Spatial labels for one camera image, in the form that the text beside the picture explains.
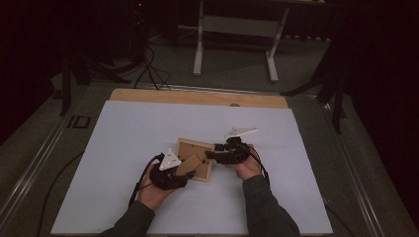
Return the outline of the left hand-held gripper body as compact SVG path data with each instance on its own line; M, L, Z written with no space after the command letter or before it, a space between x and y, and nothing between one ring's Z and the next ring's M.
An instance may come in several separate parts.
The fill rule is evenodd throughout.
M187 185L188 177L176 174L182 161L171 149L168 149L166 153L157 155L156 159L159 163L153 166L149 174L149 178L155 187L168 191L184 188Z

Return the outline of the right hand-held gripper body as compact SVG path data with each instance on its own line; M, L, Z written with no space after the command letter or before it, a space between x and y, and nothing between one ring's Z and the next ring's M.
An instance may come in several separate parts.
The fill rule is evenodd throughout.
M243 143L241 136L257 131L257 128L232 128L224 137L226 141L225 150L215 151L218 164L239 164L245 161L250 155L250 148Z

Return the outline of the wooden photo frame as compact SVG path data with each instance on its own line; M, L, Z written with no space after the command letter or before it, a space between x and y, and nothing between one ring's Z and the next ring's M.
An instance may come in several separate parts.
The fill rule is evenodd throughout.
M211 160L207 151L214 151L214 145L186 138L179 138L177 144L177 157L182 164L177 168L176 175L183 176L194 173L193 180L208 182L210 180Z

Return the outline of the person's right hand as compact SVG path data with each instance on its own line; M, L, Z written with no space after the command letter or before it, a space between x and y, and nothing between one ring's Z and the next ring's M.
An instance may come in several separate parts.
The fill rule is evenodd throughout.
M246 181L254 176L262 174L261 165L258 163L259 156L252 145L249 146L251 155L240 164L227 164L226 168L236 172L236 176Z

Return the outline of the person's left hand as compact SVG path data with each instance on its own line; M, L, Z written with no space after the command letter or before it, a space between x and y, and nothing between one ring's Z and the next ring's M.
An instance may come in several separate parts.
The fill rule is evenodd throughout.
M138 191L136 200L151 210L156 211L164 200L174 193L174 190L164 191L155 187L149 178L152 169L153 165L146 170L144 177L141 179L140 190Z

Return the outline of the white table mat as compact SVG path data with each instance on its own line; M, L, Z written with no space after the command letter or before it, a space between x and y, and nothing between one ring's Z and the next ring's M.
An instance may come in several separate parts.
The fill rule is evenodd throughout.
M147 162L174 149L179 138L222 143L232 128L247 128L271 189L303 235L332 227L290 109L107 102L51 229L96 234L114 225ZM245 204L233 171L214 165L208 182L191 181L157 210L152 235L244 235Z

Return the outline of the black floor socket plate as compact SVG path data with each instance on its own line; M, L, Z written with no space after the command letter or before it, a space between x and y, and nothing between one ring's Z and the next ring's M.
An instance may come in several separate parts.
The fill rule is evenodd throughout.
M88 128L91 119L83 116L72 116L67 124L67 128Z

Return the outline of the black metal stand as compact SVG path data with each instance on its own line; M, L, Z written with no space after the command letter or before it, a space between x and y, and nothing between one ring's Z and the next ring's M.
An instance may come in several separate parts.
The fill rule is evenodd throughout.
M327 49L318 66L316 67L309 82L296 87L290 91L282 92L282 96L293 97L310 88L321 85L321 89L315 96L319 104L327 104L334 99L332 125L335 131L340 134L340 117L343 112L343 94L345 76L339 67L342 65L342 59L334 49Z

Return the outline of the metal floor rail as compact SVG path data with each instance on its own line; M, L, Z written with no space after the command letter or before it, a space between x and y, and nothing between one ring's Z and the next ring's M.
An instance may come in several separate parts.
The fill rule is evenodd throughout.
M235 89L217 89L217 88L207 88L207 87L192 87L192 86L180 86L180 85L169 85L168 87L162 87L155 89L150 87L152 91L169 91L169 92L208 92L208 93L222 93L222 94L245 94L245 95L269 95L269 96L281 96L282 94L279 91L267 92L267 91L249 91L249 90L235 90ZM314 97L317 95L320 89L309 89L303 91L297 96L308 96Z
M361 211L361 214L367 225L371 237L385 237L384 231L382 230L382 227L377 219L377 215L372 205L371 199L362 184L360 176L352 162L350 153L341 136L335 131L335 128L332 124L331 107L328 104L320 105L320 109L324 118L327 121L329 130L332 132L338 150L343 156L344 168L348 176L349 184L352 188L358 207Z
M67 128L83 112L83 96L65 115L49 100L0 147L0 230L49 227L86 146L86 128Z

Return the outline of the white metal table frame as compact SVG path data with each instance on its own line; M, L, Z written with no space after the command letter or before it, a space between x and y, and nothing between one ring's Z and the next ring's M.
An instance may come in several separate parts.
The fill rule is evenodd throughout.
M272 83L278 83L279 77L275 63L275 54L280 42L290 9L285 8L277 21L250 20L231 17L211 16L204 13L205 0L200 0L198 17L198 42L194 61L193 74L202 74L204 54L204 32L244 35L271 38L273 44L266 51L266 61Z

